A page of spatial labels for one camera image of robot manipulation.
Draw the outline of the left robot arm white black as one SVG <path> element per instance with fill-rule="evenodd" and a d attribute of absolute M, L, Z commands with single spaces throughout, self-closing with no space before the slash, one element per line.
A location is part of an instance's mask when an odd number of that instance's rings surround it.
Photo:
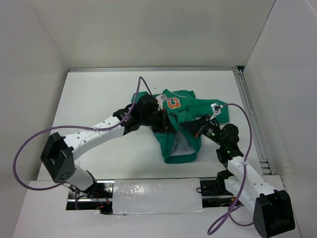
<path fill-rule="evenodd" d="M 65 136 L 57 132 L 51 134 L 41 154 L 42 163 L 55 183 L 69 183 L 85 197 L 94 197 L 98 192 L 96 179 L 89 171 L 76 165 L 75 160 L 89 150 L 141 126 L 149 126 L 154 133 L 175 134 L 176 130 L 163 107 L 166 100 L 165 94 L 156 97 L 144 95 L 136 104 L 116 111 L 92 130 Z"/>

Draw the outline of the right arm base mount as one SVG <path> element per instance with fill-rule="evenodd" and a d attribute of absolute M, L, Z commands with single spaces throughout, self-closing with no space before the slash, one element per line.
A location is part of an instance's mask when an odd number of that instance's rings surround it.
<path fill-rule="evenodd" d="M 228 207 L 234 200 L 233 194 L 220 185 L 216 178 L 201 178 L 196 192 L 201 195 L 203 208 Z"/>

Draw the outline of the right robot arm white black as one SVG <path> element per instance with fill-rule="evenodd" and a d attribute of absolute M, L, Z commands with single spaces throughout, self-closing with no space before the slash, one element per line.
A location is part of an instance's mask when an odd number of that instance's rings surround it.
<path fill-rule="evenodd" d="M 217 157 L 226 169 L 217 174 L 216 189 L 221 194 L 232 193 L 249 210 L 261 237 L 270 238 L 295 229 L 289 194 L 274 188 L 245 161 L 238 147 L 237 126 L 228 123 L 219 127 L 205 116 L 183 122 L 181 127 L 196 138 L 204 135 L 220 146 Z"/>

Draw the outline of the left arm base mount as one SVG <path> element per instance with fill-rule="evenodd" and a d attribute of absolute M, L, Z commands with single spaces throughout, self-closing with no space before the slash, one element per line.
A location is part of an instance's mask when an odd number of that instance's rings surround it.
<path fill-rule="evenodd" d="M 101 214 L 111 215 L 114 180 L 98 180 L 96 191 L 86 195 L 83 191 L 68 185 L 67 211 L 97 210 Z"/>

